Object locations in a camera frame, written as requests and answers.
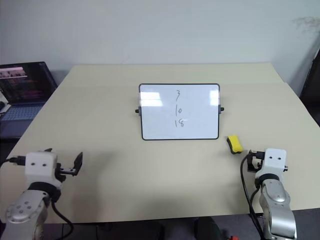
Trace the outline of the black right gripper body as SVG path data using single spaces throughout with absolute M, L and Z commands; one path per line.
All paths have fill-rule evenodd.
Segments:
M 256 158 L 255 156 L 252 157 L 252 166 L 253 171 L 258 172 L 262 168 L 263 160 L 260 158 Z

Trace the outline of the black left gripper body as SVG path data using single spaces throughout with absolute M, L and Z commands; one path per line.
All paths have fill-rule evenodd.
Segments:
M 64 182 L 67 178 L 67 175 L 76 176 L 77 170 L 75 168 L 62 168 L 62 165 L 57 163 L 55 168 L 55 178 L 59 182 Z

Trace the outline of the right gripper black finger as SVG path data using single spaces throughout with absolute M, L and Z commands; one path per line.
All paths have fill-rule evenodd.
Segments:
M 246 157 L 246 162 L 247 162 L 247 171 L 250 173 L 255 173 L 256 168 L 253 164 L 253 156 L 251 154 L 248 154 Z

